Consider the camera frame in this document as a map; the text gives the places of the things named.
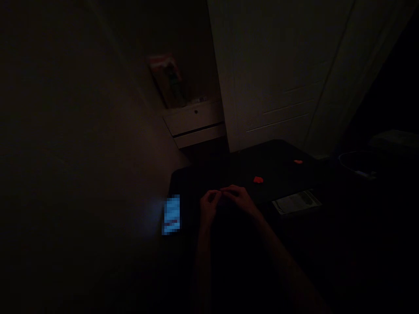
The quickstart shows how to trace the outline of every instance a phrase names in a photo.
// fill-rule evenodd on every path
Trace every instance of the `small orange piece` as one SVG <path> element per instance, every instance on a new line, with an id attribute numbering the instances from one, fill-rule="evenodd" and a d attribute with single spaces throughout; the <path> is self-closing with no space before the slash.
<path id="1" fill-rule="evenodd" d="M 263 183 L 263 179 L 261 177 L 254 177 L 253 182 L 254 183 Z"/>

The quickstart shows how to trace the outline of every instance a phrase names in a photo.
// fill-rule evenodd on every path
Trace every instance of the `black table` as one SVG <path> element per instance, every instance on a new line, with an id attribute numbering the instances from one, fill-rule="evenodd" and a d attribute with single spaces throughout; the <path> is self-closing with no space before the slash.
<path id="1" fill-rule="evenodd" d="M 328 171 L 319 161 L 287 142 L 271 140 L 211 163 L 175 171 L 169 194 L 180 195 L 182 229 L 191 230 L 199 224 L 199 199 L 207 190 L 235 184 L 245 187 L 255 204 L 261 205 L 317 186 Z M 255 176 L 262 177 L 264 182 L 254 183 Z"/>

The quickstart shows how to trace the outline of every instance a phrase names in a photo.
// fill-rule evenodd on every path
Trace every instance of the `white door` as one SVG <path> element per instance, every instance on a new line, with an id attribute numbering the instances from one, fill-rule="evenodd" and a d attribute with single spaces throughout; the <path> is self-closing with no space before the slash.
<path id="1" fill-rule="evenodd" d="M 209 0 L 230 151 L 302 147 L 352 0 Z"/>

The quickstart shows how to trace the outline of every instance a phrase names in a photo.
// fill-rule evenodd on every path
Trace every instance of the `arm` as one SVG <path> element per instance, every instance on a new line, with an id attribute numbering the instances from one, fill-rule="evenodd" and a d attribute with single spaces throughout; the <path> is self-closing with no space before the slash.
<path id="1" fill-rule="evenodd" d="M 288 291 L 297 313 L 331 313 L 313 284 L 265 221 L 246 189 L 231 185 L 221 191 L 251 217 L 272 259 L 280 283 Z"/>
<path id="2" fill-rule="evenodd" d="M 214 200 L 210 202 L 209 198 L 213 194 L 215 194 Z M 201 199 L 201 224 L 191 291 L 193 313 L 211 313 L 210 230 L 221 195 L 221 192 L 212 190 Z"/>

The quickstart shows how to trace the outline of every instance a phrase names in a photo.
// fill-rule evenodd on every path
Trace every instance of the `wall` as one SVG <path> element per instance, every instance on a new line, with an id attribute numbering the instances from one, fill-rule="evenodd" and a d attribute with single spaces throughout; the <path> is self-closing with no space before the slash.
<path id="1" fill-rule="evenodd" d="M 15 310 L 107 307 L 127 268 L 156 264 L 162 202 L 185 159 L 83 1 L 3 5 L 3 256 Z M 152 293 L 150 275 L 141 284 Z"/>
<path id="2" fill-rule="evenodd" d="M 171 52 L 185 82 L 187 100 L 203 95 L 220 99 L 206 0 L 104 0 L 98 4 L 135 75 L 141 75 L 139 60 Z"/>

